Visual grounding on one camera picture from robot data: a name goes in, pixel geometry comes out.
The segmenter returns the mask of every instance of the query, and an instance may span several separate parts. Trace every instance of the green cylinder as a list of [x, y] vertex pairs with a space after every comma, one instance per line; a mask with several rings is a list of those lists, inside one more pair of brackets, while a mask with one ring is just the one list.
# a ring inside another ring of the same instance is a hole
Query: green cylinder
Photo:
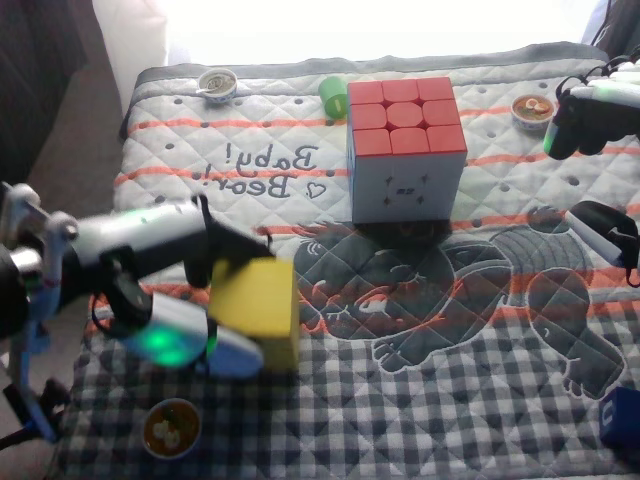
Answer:
[[347, 84], [340, 77], [325, 78], [318, 93], [327, 115], [336, 120], [347, 115]]

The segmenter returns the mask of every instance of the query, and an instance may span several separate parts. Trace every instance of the rubik's cube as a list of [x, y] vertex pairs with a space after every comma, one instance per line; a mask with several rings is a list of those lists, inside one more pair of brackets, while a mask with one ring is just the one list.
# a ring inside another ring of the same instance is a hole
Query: rubik's cube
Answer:
[[467, 158], [447, 77], [348, 86], [354, 223], [448, 220]]

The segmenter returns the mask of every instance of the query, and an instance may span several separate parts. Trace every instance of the black and white checkered pattern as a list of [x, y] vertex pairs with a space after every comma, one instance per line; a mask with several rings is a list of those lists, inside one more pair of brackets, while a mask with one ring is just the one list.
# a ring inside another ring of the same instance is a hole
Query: black and white checkered pattern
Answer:
[[[600, 329], [640, 386], [636, 305]], [[466, 344], [390, 374], [366, 341], [303, 334], [297, 374], [217, 382], [139, 361], [113, 340], [86, 340], [56, 467], [69, 477], [516, 478], [625, 473], [598, 439], [598, 403], [563, 388], [564, 361], [518, 311], [499, 312]], [[203, 436], [180, 462], [140, 440], [155, 403], [184, 397]]]

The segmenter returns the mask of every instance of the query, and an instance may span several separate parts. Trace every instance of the quilted blanket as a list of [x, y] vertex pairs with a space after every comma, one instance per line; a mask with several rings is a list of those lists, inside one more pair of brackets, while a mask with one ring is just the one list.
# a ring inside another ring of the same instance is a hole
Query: quilted blanket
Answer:
[[[300, 287], [295, 374], [221, 382], [162, 370], [87, 332], [55, 469], [69, 477], [627, 477], [634, 455], [598, 438], [598, 401], [640, 388], [640, 296], [563, 220], [580, 200], [640, 213], [635, 138], [548, 158], [510, 104], [552, 98], [603, 63], [595, 49], [531, 46], [472, 57], [234, 67], [238, 96], [195, 94], [207, 67], [141, 74], [115, 179], [118, 210], [205, 192], [217, 215], [270, 232]], [[319, 83], [447, 75], [469, 155], [450, 223], [350, 223], [346, 125]], [[206, 304], [181, 267], [149, 288]], [[146, 411], [201, 408], [179, 462], [151, 458]]]

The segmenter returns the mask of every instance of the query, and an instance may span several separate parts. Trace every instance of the miniature food bowl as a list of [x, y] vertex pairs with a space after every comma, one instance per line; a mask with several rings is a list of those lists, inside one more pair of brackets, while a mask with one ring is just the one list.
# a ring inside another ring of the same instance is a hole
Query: miniature food bowl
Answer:
[[212, 68], [198, 78], [198, 92], [213, 103], [224, 103], [236, 96], [238, 78], [227, 68]]
[[555, 106], [542, 95], [522, 95], [511, 104], [514, 123], [523, 130], [544, 130], [555, 113]]
[[142, 444], [156, 458], [176, 460], [193, 449], [201, 431], [202, 420], [196, 407], [182, 398], [170, 398], [147, 413]]

